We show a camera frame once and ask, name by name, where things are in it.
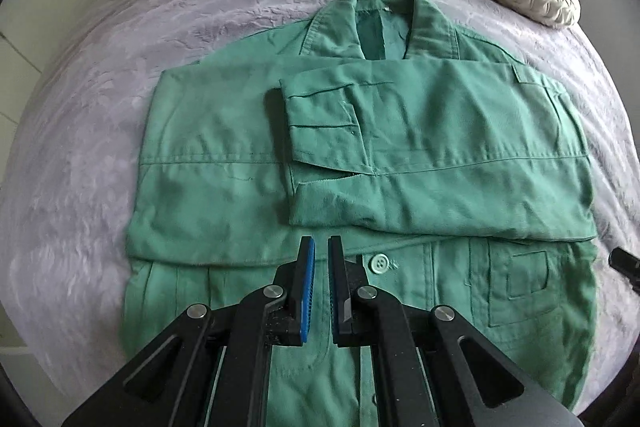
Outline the green work jacket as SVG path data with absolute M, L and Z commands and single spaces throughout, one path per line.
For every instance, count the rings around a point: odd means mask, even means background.
M 373 284 L 453 307 L 571 407 L 596 326 L 592 200 L 559 81 L 428 0 L 333 0 L 160 75 L 122 344 L 337 235 Z

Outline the lavender plush bed blanket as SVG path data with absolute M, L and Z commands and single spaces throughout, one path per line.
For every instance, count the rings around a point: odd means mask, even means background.
M 1 185 L 1 301 L 44 373 L 14 376 L 32 409 L 70 413 L 124 363 L 124 231 L 152 91 L 165 69 L 330 0 L 96 0 L 22 113 Z M 584 32 L 491 0 L 432 0 L 559 79 L 585 124 L 600 251 L 639 247 L 639 161 L 623 101 Z

